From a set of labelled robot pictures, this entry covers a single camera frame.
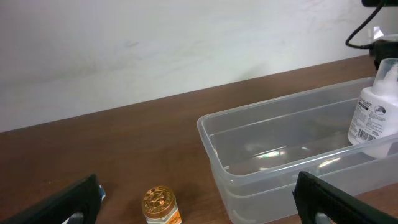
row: brown table surface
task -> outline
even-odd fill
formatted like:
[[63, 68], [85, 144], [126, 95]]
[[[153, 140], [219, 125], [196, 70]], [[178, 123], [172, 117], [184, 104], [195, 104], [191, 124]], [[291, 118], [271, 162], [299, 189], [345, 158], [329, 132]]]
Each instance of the brown table surface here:
[[[95, 173], [107, 193], [97, 223], [145, 223], [141, 199], [156, 185], [175, 192], [184, 223], [230, 223], [198, 118], [374, 74], [363, 56], [0, 133], [0, 220]], [[398, 216], [391, 195], [398, 185], [359, 198]]]

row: orange label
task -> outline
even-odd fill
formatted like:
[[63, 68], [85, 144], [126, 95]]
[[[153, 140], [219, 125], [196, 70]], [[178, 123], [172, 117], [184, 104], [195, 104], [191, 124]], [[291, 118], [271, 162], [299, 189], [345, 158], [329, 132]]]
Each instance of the orange label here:
[[177, 210], [166, 224], [180, 224], [181, 222], [180, 212]]

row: spice jar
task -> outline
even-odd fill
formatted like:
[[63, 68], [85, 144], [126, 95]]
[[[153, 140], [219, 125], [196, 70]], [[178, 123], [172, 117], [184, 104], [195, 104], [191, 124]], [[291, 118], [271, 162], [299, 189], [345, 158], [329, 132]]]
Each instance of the spice jar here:
[[148, 190], [142, 201], [142, 211], [148, 224], [180, 224], [175, 196], [168, 187], [158, 186]]

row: brown bottle cap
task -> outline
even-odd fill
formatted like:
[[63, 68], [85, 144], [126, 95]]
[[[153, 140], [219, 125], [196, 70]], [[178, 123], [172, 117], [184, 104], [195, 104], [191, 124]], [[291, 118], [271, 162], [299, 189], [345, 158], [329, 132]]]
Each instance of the brown bottle cap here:
[[158, 219], [168, 215], [174, 208], [175, 197], [168, 187], [158, 186], [148, 190], [142, 201], [142, 211], [148, 218]]

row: transparent storage box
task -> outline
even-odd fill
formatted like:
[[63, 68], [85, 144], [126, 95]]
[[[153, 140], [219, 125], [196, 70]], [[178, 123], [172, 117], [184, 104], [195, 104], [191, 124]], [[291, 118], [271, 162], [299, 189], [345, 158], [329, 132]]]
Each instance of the transparent storage box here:
[[[363, 78], [201, 117], [197, 126], [233, 223], [297, 213], [300, 171], [357, 195], [398, 181], [398, 134], [352, 146], [348, 129]], [[390, 147], [376, 159], [364, 151]]]

